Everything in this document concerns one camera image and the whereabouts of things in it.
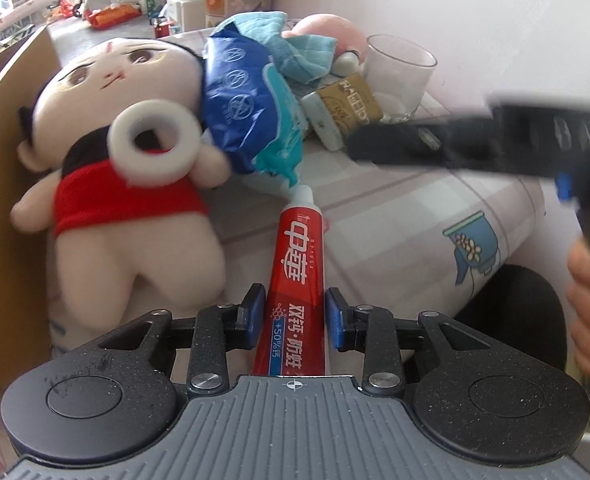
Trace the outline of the red toothpaste tube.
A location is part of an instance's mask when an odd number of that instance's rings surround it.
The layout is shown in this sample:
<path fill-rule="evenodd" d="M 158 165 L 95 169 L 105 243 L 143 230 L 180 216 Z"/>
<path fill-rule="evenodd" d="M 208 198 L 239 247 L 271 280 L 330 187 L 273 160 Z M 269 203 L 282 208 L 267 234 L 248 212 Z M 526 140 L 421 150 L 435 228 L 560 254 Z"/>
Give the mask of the red toothpaste tube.
<path fill-rule="evenodd" d="M 323 294 L 324 218 L 311 187 L 300 184 L 280 214 L 253 374 L 325 374 Z"/>

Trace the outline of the white tape roll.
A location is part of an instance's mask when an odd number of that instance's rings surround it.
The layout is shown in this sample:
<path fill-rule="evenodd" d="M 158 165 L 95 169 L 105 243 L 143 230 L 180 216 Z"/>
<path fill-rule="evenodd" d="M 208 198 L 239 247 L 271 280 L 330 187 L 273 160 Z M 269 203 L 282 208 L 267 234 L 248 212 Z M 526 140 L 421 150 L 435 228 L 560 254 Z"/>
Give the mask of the white tape roll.
<path fill-rule="evenodd" d="M 159 188 L 188 175 L 202 146 L 201 133 L 195 115 L 181 104 L 138 102 L 109 126 L 108 158 L 128 184 Z"/>

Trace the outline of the blue wet wipes pack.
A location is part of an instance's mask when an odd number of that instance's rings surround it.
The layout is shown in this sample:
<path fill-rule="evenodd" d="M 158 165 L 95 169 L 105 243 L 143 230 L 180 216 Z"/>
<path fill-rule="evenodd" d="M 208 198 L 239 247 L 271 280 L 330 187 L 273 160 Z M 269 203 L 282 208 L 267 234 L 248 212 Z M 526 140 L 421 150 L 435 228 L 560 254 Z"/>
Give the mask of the blue wet wipes pack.
<path fill-rule="evenodd" d="M 208 37 L 203 58 L 202 115 L 233 170 L 297 185 L 306 118 L 269 50 L 229 24 Z"/>

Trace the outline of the light blue towel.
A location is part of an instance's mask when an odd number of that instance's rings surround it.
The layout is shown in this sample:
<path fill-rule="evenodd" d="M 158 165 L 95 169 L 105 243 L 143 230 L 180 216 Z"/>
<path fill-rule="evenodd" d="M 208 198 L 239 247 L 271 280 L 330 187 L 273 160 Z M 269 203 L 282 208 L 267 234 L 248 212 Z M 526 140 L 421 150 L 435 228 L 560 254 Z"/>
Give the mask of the light blue towel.
<path fill-rule="evenodd" d="M 221 22 L 213 35 L 234 24 L 240 34 L 262 44 L 295 96 L 301 98 L 316 90 L 330 73 L 337 40 L 308 34 L 284 37 L 286 22 L 287 14 L 282 11 L 237 13 Z"/>

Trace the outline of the plush doll red shirt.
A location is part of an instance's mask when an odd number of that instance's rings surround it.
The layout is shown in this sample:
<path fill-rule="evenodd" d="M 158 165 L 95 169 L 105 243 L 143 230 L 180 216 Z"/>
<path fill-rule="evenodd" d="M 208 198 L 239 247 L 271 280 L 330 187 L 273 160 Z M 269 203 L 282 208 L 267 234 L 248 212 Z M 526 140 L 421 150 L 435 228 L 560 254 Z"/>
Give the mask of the plush doll red shirt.
<path fill-rule="evenodd" d="M 202 192 L 231 174 L 204 142 L 204 64 L 187 47 L 109 39 L 69 61 L 20 112 L 19 160 L 39 180 L 13 206 L 25 233 L 50 230 L 68 315 L 105 333 L 136 281 L 191 311 L 225 286 L 225 255 Z"/>

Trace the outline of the clear glass cup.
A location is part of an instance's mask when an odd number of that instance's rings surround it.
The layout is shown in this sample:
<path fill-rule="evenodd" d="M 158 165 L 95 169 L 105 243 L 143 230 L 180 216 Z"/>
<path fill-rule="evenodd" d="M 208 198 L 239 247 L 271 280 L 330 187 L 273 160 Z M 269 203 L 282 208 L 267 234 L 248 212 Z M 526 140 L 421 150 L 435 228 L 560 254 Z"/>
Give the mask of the clear glass cup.
<path fill-rule="evenodd" d="M 367 38 L 362 77 L 383 112 L 382 122 L 406 122 L 419 107 L 437 58 L 412 41 L 388 34 Z"/>

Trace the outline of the brown cardboard box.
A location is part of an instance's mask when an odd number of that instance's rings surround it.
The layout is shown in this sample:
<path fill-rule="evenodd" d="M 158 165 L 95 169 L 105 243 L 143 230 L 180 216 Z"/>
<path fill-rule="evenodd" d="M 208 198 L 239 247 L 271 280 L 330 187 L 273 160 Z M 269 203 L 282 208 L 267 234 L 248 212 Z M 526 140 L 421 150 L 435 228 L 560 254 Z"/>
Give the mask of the brown cardboard box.
<path fill-rule="evenodd" d="M 0 390 L 50 356 L 46 237 L 22 235 L 10 208 L 33 181 L 19 162 L 18 108 L 60 70 L 48 29 L 35 32 L 0 73 Z"/>

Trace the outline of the gold and white box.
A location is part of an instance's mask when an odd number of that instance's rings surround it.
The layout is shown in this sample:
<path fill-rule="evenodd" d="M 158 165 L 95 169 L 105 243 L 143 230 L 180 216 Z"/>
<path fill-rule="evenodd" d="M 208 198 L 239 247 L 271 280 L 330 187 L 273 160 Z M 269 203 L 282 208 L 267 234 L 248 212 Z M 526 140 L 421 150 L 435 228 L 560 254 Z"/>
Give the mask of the gold and white box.
<path fill-rule="evenodd" d="M 359 74 L 332 82 L 301 99 L 312 130 L 330 152 L 341 150 L 350 133 L 380 122 L 383 110 Z"/>

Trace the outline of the pink plush toy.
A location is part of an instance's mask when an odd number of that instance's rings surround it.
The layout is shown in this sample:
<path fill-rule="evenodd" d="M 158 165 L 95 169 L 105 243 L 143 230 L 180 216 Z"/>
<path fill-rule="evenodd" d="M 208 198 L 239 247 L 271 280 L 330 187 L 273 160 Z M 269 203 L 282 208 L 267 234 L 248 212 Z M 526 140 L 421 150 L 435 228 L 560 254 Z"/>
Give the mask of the pink plush toy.
<path fill-rule="evenodd" d="M 351 52 L 358 58 L 358 64 L 365 62 L 368 41 L 365 33 L 353 22 L 336 14 L 317 13 L 299 20 L 290 30 L 282 32 L 285 39 L 305 35 L 324 36 L 335 40 L 333 60 Z"/>

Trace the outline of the red fire extinguisher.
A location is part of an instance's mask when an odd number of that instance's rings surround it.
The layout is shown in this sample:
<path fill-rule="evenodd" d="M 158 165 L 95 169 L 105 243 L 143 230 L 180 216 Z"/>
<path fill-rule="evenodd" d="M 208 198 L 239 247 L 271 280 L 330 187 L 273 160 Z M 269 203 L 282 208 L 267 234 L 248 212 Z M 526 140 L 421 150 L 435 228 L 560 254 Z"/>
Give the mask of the red fire extinguisher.
<path fill-rule="evenodd" d="M 167 16 L 156 16 L 150 19 L 156 39 L 173 36 L 177 32 L 177 23 Z"/>

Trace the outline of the orange snack bag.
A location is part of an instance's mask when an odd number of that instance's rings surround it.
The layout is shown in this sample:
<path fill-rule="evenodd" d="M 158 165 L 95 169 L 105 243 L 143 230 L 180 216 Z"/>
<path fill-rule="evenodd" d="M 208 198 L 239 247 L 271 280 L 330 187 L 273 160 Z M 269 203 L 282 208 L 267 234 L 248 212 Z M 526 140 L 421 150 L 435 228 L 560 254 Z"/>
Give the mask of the orange snack bag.
<path fill-rule="evenodd" d="M 137 6 L 129 3 L 108 6 L 102 10 L 86 11 L 83 16 L 93 29 L 105 30 L 124 24 L 142 15 Z"/>

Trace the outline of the white low table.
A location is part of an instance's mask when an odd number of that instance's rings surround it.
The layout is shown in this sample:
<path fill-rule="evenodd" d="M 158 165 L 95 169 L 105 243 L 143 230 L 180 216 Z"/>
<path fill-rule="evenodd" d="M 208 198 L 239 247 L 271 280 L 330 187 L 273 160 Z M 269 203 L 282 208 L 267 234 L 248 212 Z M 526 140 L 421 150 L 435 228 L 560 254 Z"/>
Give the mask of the white low table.
<path fill-rule="evenodd" d="M 9 8 L 0 11 L 0 36 L 4 30 L 29 20 L 33 24 L 43 24 L 46 21 L 48 7 L 54 6 L 58 0 L 19 0 Z"/>

